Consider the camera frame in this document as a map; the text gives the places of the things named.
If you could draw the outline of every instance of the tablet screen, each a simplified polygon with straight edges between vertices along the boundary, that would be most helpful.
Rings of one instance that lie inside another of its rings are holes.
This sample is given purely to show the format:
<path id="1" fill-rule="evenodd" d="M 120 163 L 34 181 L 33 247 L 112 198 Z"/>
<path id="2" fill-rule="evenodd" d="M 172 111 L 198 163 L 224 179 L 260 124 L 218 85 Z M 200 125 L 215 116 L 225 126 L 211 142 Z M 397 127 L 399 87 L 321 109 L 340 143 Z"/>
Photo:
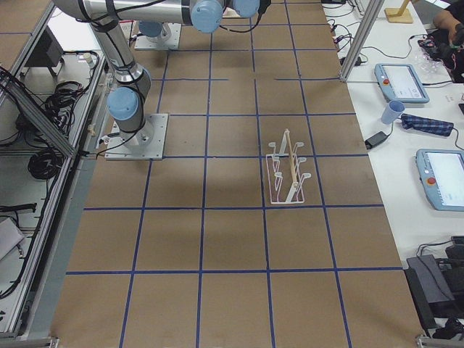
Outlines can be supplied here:
<path id="1" fill-rule="evenodd" d="M 423 98 L 421 89 L 408 66 L 384 65 L 384 69 L 397 98 Z"/>
<path id="2" fill-rule="evenodd" d="M 464 207 L 464 161 L 460 154 L 428 152 L 442 204 Z"/>

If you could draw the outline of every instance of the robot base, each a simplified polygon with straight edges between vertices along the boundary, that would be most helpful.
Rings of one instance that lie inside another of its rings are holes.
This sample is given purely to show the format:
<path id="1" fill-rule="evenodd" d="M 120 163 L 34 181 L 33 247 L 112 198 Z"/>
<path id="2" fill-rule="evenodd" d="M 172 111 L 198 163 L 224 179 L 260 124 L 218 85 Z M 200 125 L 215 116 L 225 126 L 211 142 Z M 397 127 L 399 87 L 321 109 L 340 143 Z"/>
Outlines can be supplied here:
<path id="1" fill-rule="evenodd" d="M 153 114 L 146 117 L 146 121 L 151 123 L 154 129 L 152 141 L 146 146 L 126 146 L 121 145 L 116 149 L 105 153 L 107 160 L 162 160 L 165 149 L 166 129 L 168 114 Z M 119 132 L 119 127 L 115 123 L 112 132 Z M 108 148 L 121 144 L 121 137 L 111 138 Z"/>
<path id="2" fill-rule="evenodd" d="M 150 41 L 146 36 L 141 36 L 137 38 L 136 42 L 136 50 L 138 51 L 168 51 L 173 50 L 176 51 L 179 49 L 179 41 L 181 38 L 181 24 L 172 24 L 169 23 L 170 30 L 171 30 L 171 37 L 167 40 L 159 40 L 159 41 Z"/>

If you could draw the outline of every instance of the person's arm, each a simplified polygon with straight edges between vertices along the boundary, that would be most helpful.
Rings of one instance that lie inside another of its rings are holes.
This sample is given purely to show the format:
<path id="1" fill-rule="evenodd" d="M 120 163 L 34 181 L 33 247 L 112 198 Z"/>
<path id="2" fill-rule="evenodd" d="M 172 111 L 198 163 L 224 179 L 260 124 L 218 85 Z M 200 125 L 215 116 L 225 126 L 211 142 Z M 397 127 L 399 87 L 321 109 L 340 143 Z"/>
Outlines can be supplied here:
<path id="1" fill-rule="evenodd" d="M 434 24 L 438 29 L 448 30 L 448 39 L 450 43 L 455 39 L 456 25 L 459 23 L 460 21 L 454 18 L 451 12 L 446 9 L 439 12 L 434 18 Z"/>

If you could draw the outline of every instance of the blue cup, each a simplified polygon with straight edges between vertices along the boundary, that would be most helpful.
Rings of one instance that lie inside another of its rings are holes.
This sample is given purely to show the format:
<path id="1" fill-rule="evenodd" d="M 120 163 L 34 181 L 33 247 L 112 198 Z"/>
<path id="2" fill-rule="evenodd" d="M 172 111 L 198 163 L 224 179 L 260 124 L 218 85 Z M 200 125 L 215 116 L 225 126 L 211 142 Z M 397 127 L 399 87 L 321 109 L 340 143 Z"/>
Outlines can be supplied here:
<path id="1" fill-rule="evenodd" d="M 389 125 L 394 122 L 401 114 L 405 111 L 405 105 L 397 100 L 390 101 L 382 114 L 382 123 L 384 125 Z"/>

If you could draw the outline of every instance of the white table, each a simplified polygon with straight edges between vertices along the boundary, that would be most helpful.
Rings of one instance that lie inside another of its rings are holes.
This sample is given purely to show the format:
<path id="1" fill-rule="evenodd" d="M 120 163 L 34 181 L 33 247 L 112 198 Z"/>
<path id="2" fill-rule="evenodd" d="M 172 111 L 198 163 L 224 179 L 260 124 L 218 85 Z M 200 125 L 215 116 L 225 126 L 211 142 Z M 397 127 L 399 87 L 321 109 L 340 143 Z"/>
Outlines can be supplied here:
<path id="1" fill-rule="evenodd" d="M 384 7 L 399 7 L 401 3 L 402 0 L 386 0 Z M 414 18 L 413 24 L 389 23 L 382 10 L 364 46 L 375 46 L 387 54 L 405 56 L 409 49 L 408 38 L 426 32 L 411 4 L 408 5 L 408 9 Z M 326 9 L 327 15 L 342 15 L 348 12 L 348 5 L 339 9 Z M 355 13 L 334 19 L 336 23 L 343 25 L 360 20 Z M 359 24 L 355 24 L 348 27 L 353 35 L 358 26 Z M 337 35 L 344 33 L 346 31 L 342 27 L 336 29 Z M 388 58 L 373 49 L 362 50 L 362 53 L 368 56 L 369 62 L 353 69 L 348 78 L 348 89 L 364 138 L 379 131 L 384 133 L 390 131 L 390 126 L 380 121 L 386 100 L 375 82 L 373 74 L 375 64 L 386 62 L 412 64 L 424 83 L 450 79 L 444 67 L 437 67 L 432 73 L 423 69 L 424 60 L 418 58 L 421 54 L 417 39 L 411 40 L 413 50 L 407 59 Z M 346 50 L 339 52 L 340 57 L 346 54 Z M 405 112 L 453 122 L 461 132 L 459 144 L 463 147 L 464 115 L 458 103 L 464 102 L 461 100 L 464 85 L 448 84 L 440 88 L 427 88 L 427 93 L 431 100 L 428 104 L 407 104 Z M 453 131 L 449 138 L 445 138 L 416 130 L 404 130 L 401 123 L 397 122 L 391 137 L 385 143 L 370 150 L 369 158 L 400 258 L 406 267 L 405 260 L 415 256 L 419 244 L 446 241 L 450 236 L 462 234 L 464 213 L 434 210 L 426 199 L 415 165 L 415 153 L 418 149 L 456 149 L 454 146 L 456 132 Z M 443 246 L 435 249 L 434 254 L 444 257 L 442 250 L 444 250 Z"/>

